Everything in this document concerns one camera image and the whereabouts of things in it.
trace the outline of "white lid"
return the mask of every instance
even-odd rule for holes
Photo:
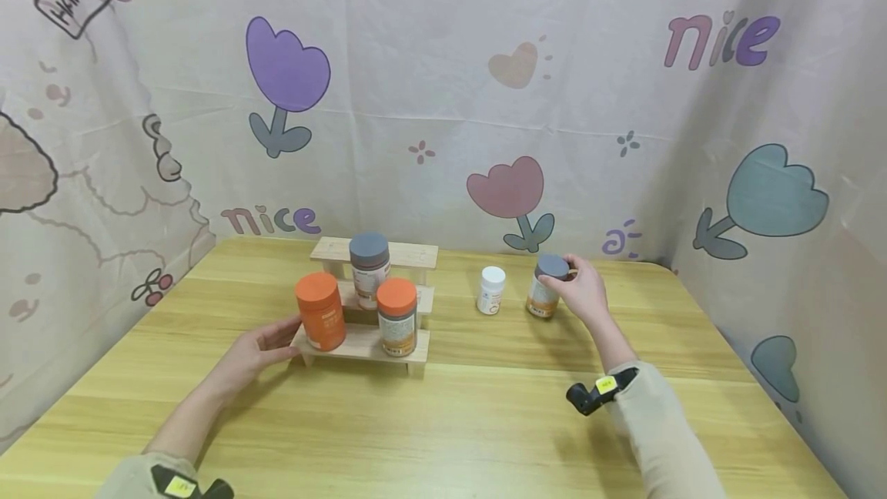
[[[480,284],[492,290],[504,288],[504,270],[498,266],[487,266],[480,272]]]

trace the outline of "orange bottle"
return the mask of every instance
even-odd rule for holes
[[[345,316],[339,284],[332,273],[309,273],[296,284],[296,301],[308,342],[319,351],[332,351],[345,340]]]
[[[416,287],[410,280],[392,277],[376,291],[379,303],[379,330],[383,351],[392,357],[406,357],[416,349]]]

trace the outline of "orange lid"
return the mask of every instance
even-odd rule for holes
[[[296,300],[299,308],[314,310],[323,308],[339,298],[339,283],[332,273],[309,273],[296,284]]]
[[[376,291],[379,309],[389,316],[403,316],[416,307],[416,287],[402,277],[386,279]]]

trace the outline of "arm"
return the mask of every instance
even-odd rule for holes
[[[169,415],[143,454],[164,453],[197,463],[206,435],[237,394],[268,366],[299,353],[290,347],[299,317],[247,331],[234,342],[216,368]]]
[[[290,347],[299,322],[299,317],[294,316],[238,337],[203,382],[172,411],[141,456],[124,459],[95,498],[161,497],[151,475],[152,466],[157,464],[196,481],[194,464],[224,407],[231,404],[259,372],[299,354],[298,349]]]
[[[608,374],[637,368],[638,375],[608,410],[628,430],[648,499],[726,499],[711,460],[684,416],[669,383],[654,366],[642,363],[609,313],[607,290],[594,267],[575,255],[571,281],[542,276],[588,328]]]

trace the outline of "black device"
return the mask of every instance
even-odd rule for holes
[[[614,376],[604,376],[594,382],[591,390],[587,389],[582,383],[573,383],[573,386],[567,389],[567,400],[576,407],[576,410],[587,417],[598,408],[615,399],[615,395],[628,387],[628,384],[637,375],[638,369],[630,368]]]
[[[169,499],[234,499],[234,490],[224,480],[212,482],[205,493],[200,493],[197,482],[186,475],[156,464],[151,467],[154,487],[161,497]]]

